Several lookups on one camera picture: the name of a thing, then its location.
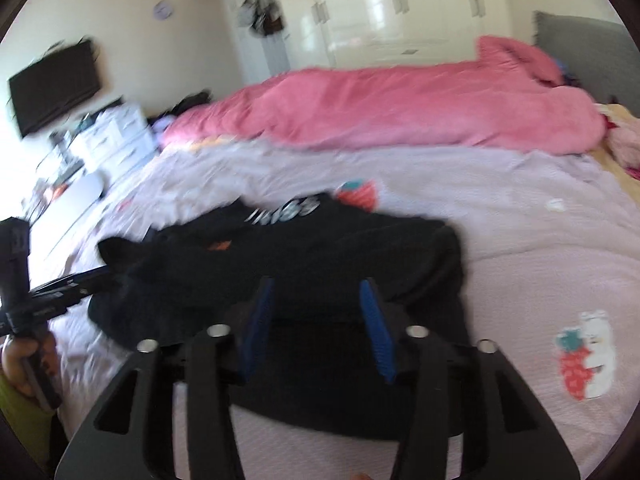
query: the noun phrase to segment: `person's arm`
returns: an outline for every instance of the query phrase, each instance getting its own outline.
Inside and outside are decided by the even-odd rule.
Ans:
[[[47,335],[42,349],[42,365],[53,377],[58,374],[60,365],[52,334]],[[45,470],[49,460],[51,419],[55,412],[45,412],[37,404],[21,362],[36,351],[38,343],[31,339],[9,337],[4,342],[0,360],[0,411],[29,455]]]

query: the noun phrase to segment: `gray headboard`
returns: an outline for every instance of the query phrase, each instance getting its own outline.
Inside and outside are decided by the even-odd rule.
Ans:
[[[534,20],[536,45],[567,65],[597,102],[615,97],[640,117],[640,52],[623,25],[540,11]]]

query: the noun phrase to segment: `pink pillow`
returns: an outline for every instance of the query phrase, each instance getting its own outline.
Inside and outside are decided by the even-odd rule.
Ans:
[[[510,55],[529,76],[552,86],[562,86],[564,77],[558,64],[536,46],[512,38],[483,36],[478,39],[481,60],[494,58],[497,51]]]

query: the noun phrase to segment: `television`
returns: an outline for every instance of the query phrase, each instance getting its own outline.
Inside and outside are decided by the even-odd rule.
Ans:
[[[49,54],[9,79],[22,137],[62,117],[100,90],[94,44],[80,43]]]

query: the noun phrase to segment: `blue gripper pad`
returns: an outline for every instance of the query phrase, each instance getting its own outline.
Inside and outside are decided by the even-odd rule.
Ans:
[[[371,339],[376,366],[385,381],[392,384],[398,374],[395,343],[380,310],[379,301],[381,300],[374,285],[369,280],[362,281],[360,283],[360,307],[367,327],[367,334]]]
[[[254,309],[242,334],[238,363],[238,372],[245,381],[254,374],[266,353],[273,317],[273,280],[271,278],[265,278],[260,282],[258,293],[252,301]]]

